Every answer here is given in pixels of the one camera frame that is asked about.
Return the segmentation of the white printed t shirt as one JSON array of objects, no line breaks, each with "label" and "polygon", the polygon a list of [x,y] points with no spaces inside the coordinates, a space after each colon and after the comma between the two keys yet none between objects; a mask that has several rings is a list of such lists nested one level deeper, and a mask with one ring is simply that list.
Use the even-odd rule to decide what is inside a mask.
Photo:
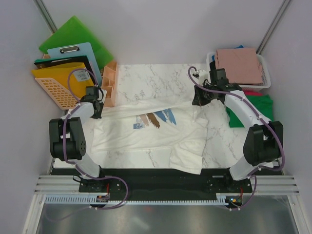
[{"label": "white printed t shirt", "polygon": [[240,140],[220,101],[152,98],[107,108],[91,123],[88,153],[100,166],[173,168],[199,174],[239,159]]}]

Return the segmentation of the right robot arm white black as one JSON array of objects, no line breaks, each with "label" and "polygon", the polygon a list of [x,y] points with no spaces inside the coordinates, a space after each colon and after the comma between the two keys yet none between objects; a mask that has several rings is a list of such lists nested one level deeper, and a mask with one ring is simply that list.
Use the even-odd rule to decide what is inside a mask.
[{"label": "right robot arm white black", "polygon": [[195,85],[193,105],[204,106],[212,100],[219,100],[235,113],[248,131],[243,145],[243,157],[229,168],[230,176],[223,179],[223,186],[227,191],[236,191],[241,186],[241,180],[249,178],[256,171],[269,169],[266,163],[280,158],[280,166],[272,167],[271,170],[283,169],[285,154],[281,122],[271,121],[257,110],[242,88],[229,82],[224,69],[206,72],[191,66],[188,76]]}]

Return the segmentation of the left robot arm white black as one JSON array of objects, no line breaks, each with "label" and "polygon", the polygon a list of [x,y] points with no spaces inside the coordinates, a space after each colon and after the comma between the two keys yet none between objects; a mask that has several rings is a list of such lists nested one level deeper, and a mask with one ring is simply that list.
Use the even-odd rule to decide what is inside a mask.
[{"label": "left robot arm white black", "polygon": [[106,91],[100,87],[88,86],[73,110],[49,121],[51,156],[74,166],[83,178],[90,179],[90,186],[97,192],[105,190],[107,180],[100,176],[101,167],[87,154],[82,125],[90,118],[101,119],[105,97]]}]

